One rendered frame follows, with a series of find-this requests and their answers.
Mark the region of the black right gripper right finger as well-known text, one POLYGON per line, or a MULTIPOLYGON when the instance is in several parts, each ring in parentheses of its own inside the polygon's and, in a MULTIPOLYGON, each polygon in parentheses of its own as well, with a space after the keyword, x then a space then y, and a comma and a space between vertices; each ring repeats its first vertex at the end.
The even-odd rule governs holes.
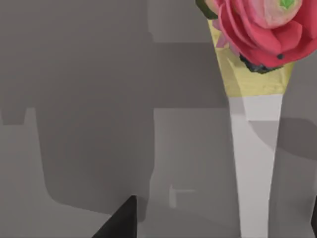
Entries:
POLYGON ((317 238, 317 196, 314 200, 312 217, 311 217, 311 226, 314 233, 315 238, 317 238))

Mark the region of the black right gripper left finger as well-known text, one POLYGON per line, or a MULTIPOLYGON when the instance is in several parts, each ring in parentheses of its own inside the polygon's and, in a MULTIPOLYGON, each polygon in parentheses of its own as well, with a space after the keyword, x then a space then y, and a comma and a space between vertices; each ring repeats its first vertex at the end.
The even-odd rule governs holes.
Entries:
POLYGON ((92 238, 137 238, 137 196, 130 196, 92 238))

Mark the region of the pink flower in white pot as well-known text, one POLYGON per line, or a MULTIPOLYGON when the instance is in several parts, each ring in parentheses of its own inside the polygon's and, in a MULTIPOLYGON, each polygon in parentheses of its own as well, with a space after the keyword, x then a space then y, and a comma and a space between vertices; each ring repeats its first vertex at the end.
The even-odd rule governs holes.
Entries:
POLYGON ((293 67, 317 51, 317 0, 195 0, 229 101, 239 238, 269 238, 281 106, 293 67))

